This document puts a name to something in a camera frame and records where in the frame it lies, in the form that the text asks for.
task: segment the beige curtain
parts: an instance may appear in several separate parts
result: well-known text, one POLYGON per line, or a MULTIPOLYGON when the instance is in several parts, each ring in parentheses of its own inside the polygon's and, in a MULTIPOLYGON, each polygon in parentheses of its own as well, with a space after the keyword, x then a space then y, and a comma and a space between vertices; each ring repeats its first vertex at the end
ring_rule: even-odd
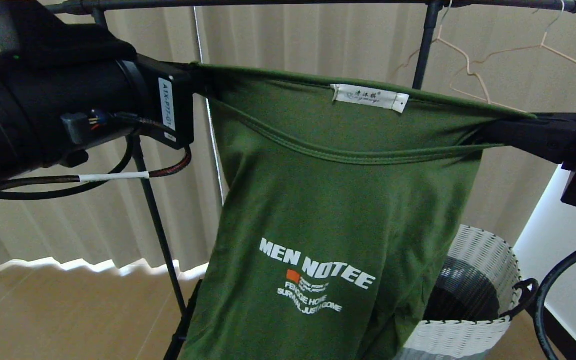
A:
MULTIPOLYGON (((139 9, 109 12, 110 30, 149 57, 175 62, 284 69, 410 86, 411 66, 394 73, 419 47, 426 7, 419 4, 334 4, 139 9)), ((555 11, 496 6, 451 9, 443 38, 472 59, 516 46, 538 44, 555 11)), ((64 16, 69 22, 91 21, 64 16)), ((576 58, 576 14, 563 14, 547 43, 576 58)), ((423 89, 451 96, 452 75, 464 62, 436 43, 423 89)), ((482 73, 493 101, 528 112, 576 112, 576 67, 544 50, 499 55, 482 73)), ((455 84, 481 96, 462 75, 455 84)), ((153 180, 174 257, 182 269, 205 262, 215 241, 222 194, 205 102, 195 100, 196 142, 192 166, 153 180)), ((76 173, 100 173, 123 154, 115 141, 91 151, 76 173)), ((150 169, 182 156, 144 139, 150 169)), ((486 151, 464 219, 510 243, 521 230, 554 171, 554 165, 512 148, 486 151)), ((56 167, 39 174, 72 173, 56 167)), ((0 201, 0 264, 11 258, 52 256, 59 262, 112 259, 118 266, 145 258, 163 263, 137 181, 106 184, 90 193, 41 202, 0 201)))

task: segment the white wall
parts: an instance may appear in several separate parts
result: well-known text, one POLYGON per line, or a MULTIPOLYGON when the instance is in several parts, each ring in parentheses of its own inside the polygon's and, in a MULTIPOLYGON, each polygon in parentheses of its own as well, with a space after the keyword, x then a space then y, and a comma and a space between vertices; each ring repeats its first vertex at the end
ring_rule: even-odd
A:
MULTIPOLYGON (((525 278, 541 282, 576 250, 576 207, 560 201, 569 175, 557 169, 514 248, 525 278)), ((576 265, 555 283, 546 307, 576 339, 576 265)))

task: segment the clothing rack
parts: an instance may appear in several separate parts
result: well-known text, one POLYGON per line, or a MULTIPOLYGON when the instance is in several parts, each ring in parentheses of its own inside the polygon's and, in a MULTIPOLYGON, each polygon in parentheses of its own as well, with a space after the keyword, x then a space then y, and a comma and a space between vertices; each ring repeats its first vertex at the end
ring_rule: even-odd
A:
MULTIPOLYGON (((576 14, 576 0, 563 0, 564 11, 576 14)), ((425 22, 423 24, 423 36, 414 72, 412 89, 420 90, 426 68, 428 66, 428 56, 432 46, 435 28, 439 12, 449 6, 449 0, 66 0, 60 4, 48 5, 46 8, 53 14, 90 15, 94 22, 101 27, 108 27, 105 11, 108 10, 128 10, 128 9, 153 9, 171 7, 218 7, 233 5, 304 5, 304 4, 424 4, 427 6, 425 22)), ((542 10, 562 11, 562 0, 454 0, 453 8, 466 7, 470 5, 493 5, 498 7, 516 7, 542 10)), ((137 164, 137 171, 147 171, 144 153, 142 151, 139 136, 135 139, 133 158, 137 164)), ((152 218, 157 239, 162 250, 166 268, 172 282, 174 294, 176 296, 179 309, 182 314, 181 321, 174 333, 170 345, 167 349, 164 360, 176 360, 179 357, 181 347, 186 341, 186 334, 190 327, 197 294, 201 286, 201 280, 197 284, 188 301, 186 307, 184 297, 179 285, 177 272, 175 270, 172 253, 166 237, 166 232, 162 224, 162 217, 154 196, 153 187, 147 178, 142 178, 141 185, 146 196, 148 209, 152 218)))

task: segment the white wicker basket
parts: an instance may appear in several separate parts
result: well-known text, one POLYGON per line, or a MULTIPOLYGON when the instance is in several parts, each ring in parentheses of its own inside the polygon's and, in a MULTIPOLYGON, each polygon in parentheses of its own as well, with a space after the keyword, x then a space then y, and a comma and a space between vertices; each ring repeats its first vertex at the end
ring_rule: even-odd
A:
POLYGON ((462 225, 435 290, 441 290, 471 308, 467 311, 469 317, 487 317, 487 320, 443 318, 442 315, 450 317, 455 312, 453 310, 451 314, 450 306, 446 305, 443 314, 441 300, 435 301, 438 305, 433 311, 435 321, 420 322, 396 360, 484 359, 508 330, 512 317, 532 301, 537 282, 534 279, 522 281, 519 262, 503 239, 488 231, 462 225))

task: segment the basket handle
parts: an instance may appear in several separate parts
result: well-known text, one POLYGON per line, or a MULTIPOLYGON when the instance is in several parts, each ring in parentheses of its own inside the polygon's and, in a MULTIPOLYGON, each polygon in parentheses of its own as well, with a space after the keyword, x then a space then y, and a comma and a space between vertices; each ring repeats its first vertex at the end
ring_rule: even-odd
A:
POLYGON ((526 280, 517 282, 513 289, 521 289, 521 298, 519 298, 519 304, 512 310, 508 310, 501 314, 499 318, 506 316, 510 317, 510 320, 514 319, 519 313, 528 309, 528 307, 533 303, 535 297, 537 297, 537 290, 539 289, 539 282, 534 278, 526 278, 526 280))

